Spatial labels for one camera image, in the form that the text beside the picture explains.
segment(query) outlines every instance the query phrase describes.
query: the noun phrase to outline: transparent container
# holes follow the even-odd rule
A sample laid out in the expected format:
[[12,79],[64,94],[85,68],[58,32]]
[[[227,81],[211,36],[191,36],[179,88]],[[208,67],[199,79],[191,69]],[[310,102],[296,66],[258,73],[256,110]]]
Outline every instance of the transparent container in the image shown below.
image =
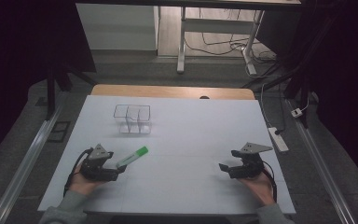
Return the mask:
[[150,133],[150,105],[116,105],[115,120],[120,133]]

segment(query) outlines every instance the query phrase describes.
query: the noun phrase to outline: sleeve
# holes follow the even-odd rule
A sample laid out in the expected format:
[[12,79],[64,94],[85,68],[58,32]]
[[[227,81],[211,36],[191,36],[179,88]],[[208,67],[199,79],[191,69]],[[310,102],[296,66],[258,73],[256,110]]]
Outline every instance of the sleeve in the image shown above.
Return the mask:
[[39,224],[79,224],[85,223],[87,215],[83,212],[87,196],[68,190],[58,207],[50,207]]
[[283,215],[277,203],[258,208],[256,212],[260,224],[295,224]]

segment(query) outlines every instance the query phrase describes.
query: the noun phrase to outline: green cap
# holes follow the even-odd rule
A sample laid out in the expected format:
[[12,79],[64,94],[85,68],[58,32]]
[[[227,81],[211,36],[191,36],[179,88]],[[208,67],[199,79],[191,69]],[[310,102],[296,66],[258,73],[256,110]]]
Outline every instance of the green cap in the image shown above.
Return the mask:
[[144,154],[146,154],[149,150],[147,149],[147,147],[141,147],[136,151],[136,154],[138,156],[143,156]]

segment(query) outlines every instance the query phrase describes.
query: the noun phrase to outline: green marker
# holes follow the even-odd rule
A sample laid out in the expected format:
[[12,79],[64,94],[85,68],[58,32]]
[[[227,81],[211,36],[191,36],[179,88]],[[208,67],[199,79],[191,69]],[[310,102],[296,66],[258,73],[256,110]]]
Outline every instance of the green marker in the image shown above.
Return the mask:
[[133,161],[135,161],[136,159],[142,157],[148,151],[149,150],[147,149],[147,147],[141,147],[136,152],[132,153],[130,156],[124,158],[121,161],[119,161],[116,164],[116,167],[118,168],[118,167],[121,167],[121,166],[124,166],[124,165],[128,165],[128,164],[132,163]]

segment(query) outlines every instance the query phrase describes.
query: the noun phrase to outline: white board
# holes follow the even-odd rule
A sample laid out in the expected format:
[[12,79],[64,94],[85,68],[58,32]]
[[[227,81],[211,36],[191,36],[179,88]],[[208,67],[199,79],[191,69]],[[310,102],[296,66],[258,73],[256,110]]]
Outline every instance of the white board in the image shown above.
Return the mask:
[[[151,134],[119,133],[116,105],[150,105]],[[88,96],[39,211],[57,206],[77,157],[97,144],[113,151],[104,165],[140,147],[149,152],[131,163],[117,181],[98,187],[85,211],[120,214],[241,215],[260,204],[239,181],[220,171],[218,163],[241,165],[231,156],[247,142],[272,147],[256,100],[198,100]],[[295,213],[274,150],[260,153],[275,173],[278,204]]]

